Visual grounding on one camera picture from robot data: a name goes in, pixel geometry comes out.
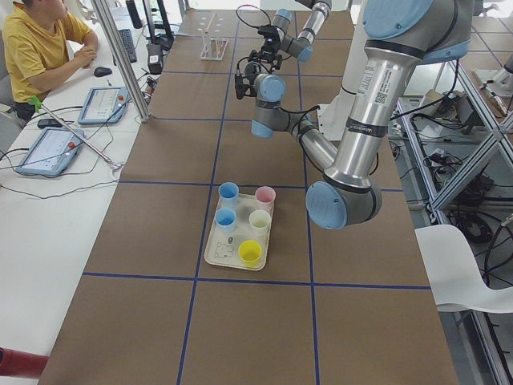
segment keyboard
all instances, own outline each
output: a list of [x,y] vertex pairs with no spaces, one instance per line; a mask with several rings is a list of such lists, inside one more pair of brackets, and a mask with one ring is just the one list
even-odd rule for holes
[[128,58],[130,59],[130,63],[135,63],[137,61],[137,55],[135,54],[134,41],[131,38],[131,31],[118,30],[118,32],[119,36],[121,36],[121,41],[123,42],[125,51],[128,54]]

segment person's hand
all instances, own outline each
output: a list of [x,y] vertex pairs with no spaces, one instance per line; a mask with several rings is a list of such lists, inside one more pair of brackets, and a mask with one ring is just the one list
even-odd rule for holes
[[75,60],[81,67],[87,67],[96,59],[96,49],[93,47],[82,47],[80,51],[75,52]]

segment yellow cup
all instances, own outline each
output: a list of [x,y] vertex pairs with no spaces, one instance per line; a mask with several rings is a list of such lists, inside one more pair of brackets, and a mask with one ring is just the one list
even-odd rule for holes
[[260,263],[262,248],[252,239],[244,241],[239,246],[239,258],[247,267],[256,267]]

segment green clip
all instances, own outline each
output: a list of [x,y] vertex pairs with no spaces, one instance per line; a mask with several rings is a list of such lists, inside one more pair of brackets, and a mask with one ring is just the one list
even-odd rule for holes
[[28,103],[31,105],[31,106],[34,106],[35,107],[35,111],[36,112],[39,112],[39,109],[41,108],[42,106],[42,103],[41,103],[41,100],[38,99],[37,96],[32,96]]

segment white desk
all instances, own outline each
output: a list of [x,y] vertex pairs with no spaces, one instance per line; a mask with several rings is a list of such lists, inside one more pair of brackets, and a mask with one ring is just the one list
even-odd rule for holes
[[[118,26],[127,28],[123,23]],[[54,110],[81,105],[91,87],[106,87],[107,80],[113,86],[123,85],[98,25],[95,31],[100,40],[98,58],[90,68],[77,71],[63,86],[52,91],[44,100],[46,107]],[[139,34],[141,30],[132,31],[134,44]],[[137,45],[138,62],[132,64],[136,77],[143,75],[141,67],[147,66],[145,44],[141,36]],[[110,67],[112,75],[94,77],[93,71],[98,66]],[[67,120],[76,120],[79,110],[64,110],[57,114]],[[41,132],[37,121],[34,119],[27,124],[11,148],[28,148],[34,143]],[[89,137],[97,127],[81,128]],[[127,105],[122,119],[110,125],[110,129],[114,140],[105,153],[116,162],[124,162],[139,130],[137,111],[132,103]],[[102,128],[91,142],[101,149],[110,140],[107,129]],[[14,165],[23,154],[10,154]],[[65,173],[89,171],[96,160],[96,154],[83,147]],[[8,166],[7,160],[0,162],[0,168]],[[101,159],[88,174],[61,176],[56,180],[0,170],[1,184],[42,197],[112,181],[111,168]],[[50,354],[116,185],[112,182],[47,200],[0,188],[0,347]],[[21,385],[37,381],[0,377],[0,383]]]

